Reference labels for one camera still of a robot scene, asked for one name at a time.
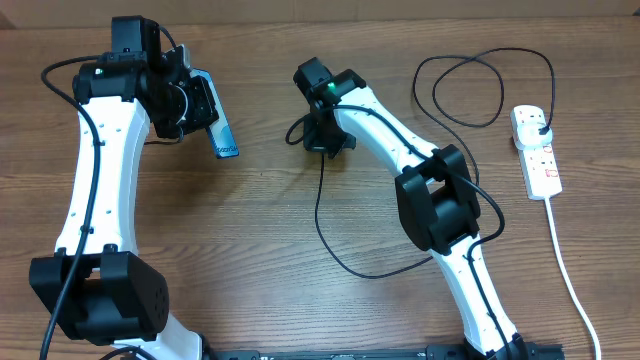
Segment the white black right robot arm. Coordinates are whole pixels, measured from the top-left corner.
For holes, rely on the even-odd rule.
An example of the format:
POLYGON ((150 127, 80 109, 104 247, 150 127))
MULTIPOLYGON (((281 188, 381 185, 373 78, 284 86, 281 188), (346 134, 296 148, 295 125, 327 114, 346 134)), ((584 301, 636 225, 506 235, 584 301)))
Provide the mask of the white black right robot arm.
POLYGON ((417 136, 351 69, 334 75, 313 57, 293 81, 310 106, 300 120, 306 150, 335 157, 362 142, 393 175, 400 223, 439 265, 463 321, 468 358, 527 358, 483 258, 478 200, 488 195, 471 181, 462 152, 417 136))

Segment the white power strip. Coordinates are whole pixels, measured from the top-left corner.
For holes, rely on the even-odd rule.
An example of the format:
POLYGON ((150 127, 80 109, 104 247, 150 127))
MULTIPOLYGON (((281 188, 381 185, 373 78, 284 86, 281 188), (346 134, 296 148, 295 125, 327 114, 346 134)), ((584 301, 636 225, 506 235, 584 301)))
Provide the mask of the white power strip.
MULTIPOLYGON (((519 105, 510 113, 513 134, 518 124, 538 124, 546 127, 542 109, 533 105, 519 105)), ((562 191, 557 162, 551 143, 533 150, 518 150, 528 198, 544 200, 562 191)))

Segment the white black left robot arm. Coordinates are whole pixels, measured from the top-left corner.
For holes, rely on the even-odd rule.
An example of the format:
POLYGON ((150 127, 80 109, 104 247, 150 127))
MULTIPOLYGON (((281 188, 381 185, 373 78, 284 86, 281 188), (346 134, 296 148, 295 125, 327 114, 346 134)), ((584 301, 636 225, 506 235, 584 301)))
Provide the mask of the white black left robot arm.
POLYGON ((171 313, 164 276, 139 255, 134 228, 139 164, 149 134, 176 145, 205 131, 218 158, 239 151, 211 75, 168 31, 142 16, 111 23, 111 48, 81 57, 66 100, 80 143, 69 211, 51 256, 29 283, 50 312, 49 331, 128 359, 211 359, 206 338, 171 313))

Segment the white charger plug adapter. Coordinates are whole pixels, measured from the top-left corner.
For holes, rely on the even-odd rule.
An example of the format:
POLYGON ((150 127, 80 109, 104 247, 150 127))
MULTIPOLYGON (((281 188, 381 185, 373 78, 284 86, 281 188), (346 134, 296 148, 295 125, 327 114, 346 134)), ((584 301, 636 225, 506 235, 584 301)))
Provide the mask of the white charger plug adapter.
POLYGON ((549 145, 553 139, 553 132, 548 129, 542 133, 544 128, 538 124, 518 124, 514 130, 514 144, 518 150, 533 150, 538 147, 549 145))

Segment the blue Galaxy smartphone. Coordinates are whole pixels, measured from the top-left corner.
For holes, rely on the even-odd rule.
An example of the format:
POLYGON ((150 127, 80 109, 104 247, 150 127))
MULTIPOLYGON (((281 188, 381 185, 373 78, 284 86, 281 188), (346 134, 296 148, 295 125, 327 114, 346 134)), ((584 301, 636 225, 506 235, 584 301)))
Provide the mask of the blue Galaxy smartphone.
POLYGON ((209 85, 214 102, 215 110, 218 113, 218 119, 215 120, 207 129, 209 140, 214 149, 214 153, 218 159, 232 158, 239 155, 239 149, 228 123, 227 116, 222 107, 221 100, 216 90, 211 75, 201 69, 192 69, 190 72, 192 77, 202 76, 209 85))

